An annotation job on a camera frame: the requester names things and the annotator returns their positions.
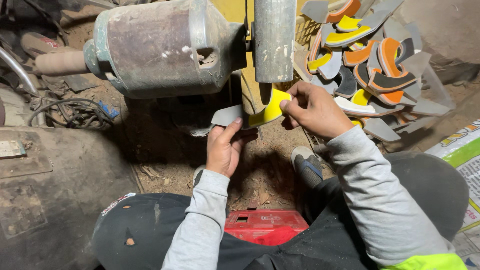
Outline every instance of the hand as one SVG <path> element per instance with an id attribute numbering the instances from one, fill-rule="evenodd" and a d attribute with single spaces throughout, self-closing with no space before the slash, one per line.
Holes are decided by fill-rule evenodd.
<path id="1" fill-rule="evenodd" d="M 242 124 L 242 118 L 238 117 L 228 127 L 216 126 L 210 131 L 207 143 L 207 170 L 228 178 L 233 175 L 239 164 L 243 146 L 258 138 L 258 129 L 240 131 Z"/>
<path id="2" fill-rule="evenodd" d="M 288 116 L 282 122 L 286 130 L 302 126 L 324 141 L 334 139 L 354 127 L 325 89 L 297 82 L 287 93 L 292 101 L 280 103 L 282 111 Z"/>

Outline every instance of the left hand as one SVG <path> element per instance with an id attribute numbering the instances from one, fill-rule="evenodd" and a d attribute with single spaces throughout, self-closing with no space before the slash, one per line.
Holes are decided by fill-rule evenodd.
<path id="1" fill-rule="evenodd" d="M 228 127 L 216 126 L 208 134 L 207 166 L 209 171 L 230 178 L 235 172 L 243 146 L 258 138 L 258 129 L 240 131 L 242 118 L 238 117 Z"/>

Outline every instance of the yellow foam piece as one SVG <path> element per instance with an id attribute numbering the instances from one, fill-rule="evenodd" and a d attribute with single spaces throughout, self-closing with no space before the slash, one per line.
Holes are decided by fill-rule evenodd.
<path id="1" fill-rule="evenodd" d="M 350 33 L 331 33 L 328 35 L 326 42 L 329 45 L 335 45 L 336 43 L 342 43 L 349 40 L 354 41 L 356 37 L 365 34 L 365 32 L 370 31 L 370 29 L 371 28 L 368 26 L 362 26 L 357 31 L 353 31 Z"/>
<path id="2" fill-rule="evenodd" d="M 360 120 L 351 120 L 354 125 L 359 125 L 362 128 L 364 128 L 362 121 Z"/>
<path id="3" fill-rule="evenodd" d="M 328 53 L 326 53 L 323 57 L 315 61 L 307 62 L 308 68 L 310 69 L 310 71 L 317 70 L 317 68 L 328 63 L 328 61 L 330 61 L 331 58 L 332 58 L 332 51 L 328 50 Z"/>
<path id="4" fill-rule="evenodd" d="M 343 16 L 342 20 L 340 20 L 336 27 L 342 32 L 353 32 L 359 28 L 358 23 L 361 20 L 362 19 L 353 19 L 348 16 Z"/>
<path id="5" fill-rule="evenodd" d="M 292 96 L 283 91 L 272 89 L 270 102 L 263 111 L 248 117 L 248 125 L 250 127 L 261 126 L 282 116 L 283 112 L 280 109 L 280 102 L 283 100 L 292 100 Z"/>
<path id="6" fill-rule="evenodd" d="M 360 106 L 367 106 L 368 105 L 368 100 L 372 97 L 372 94 L 369 92 L 360 89 L 355 94 L 352 96 L 352 103 L 357 104 Z"/>
<path id="7" fill-rule="evenodd" d="M 349 45 L 348 47 L 349 47 L 350 50 L 352 50 L 352 51 L 358 51 L 358 50 L 363 49 L 364 46 L 365 46 L 365 44 L 363 44 L 363 43 L 361 43 L 361 42 L 355 42 L 355 43 Z"/>

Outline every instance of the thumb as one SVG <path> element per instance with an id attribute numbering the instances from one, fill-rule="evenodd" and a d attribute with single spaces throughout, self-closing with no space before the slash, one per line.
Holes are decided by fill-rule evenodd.
<path id="1" fill-rule="evenodd" d="M 304 109 L 302 109 L 298 104 L 290 100 L 282 100 L 282 102 L 280 102 L 280 108 L 284 113 L 291 116 L 297 122 L 301 115 L 305 113 Z"/>

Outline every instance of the right hand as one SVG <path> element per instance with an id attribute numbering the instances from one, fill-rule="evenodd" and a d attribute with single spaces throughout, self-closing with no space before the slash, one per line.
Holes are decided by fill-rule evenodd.
<path id="1" fill-rule="evenodd" d="M 292 101 L 280 103 L 287 114 L 282 122 L 286 130 L 302 126 L 322 140 L 330 141 L 354 127 L 325 89 L 300 81 L 287 93 L 292 95 Z"/>

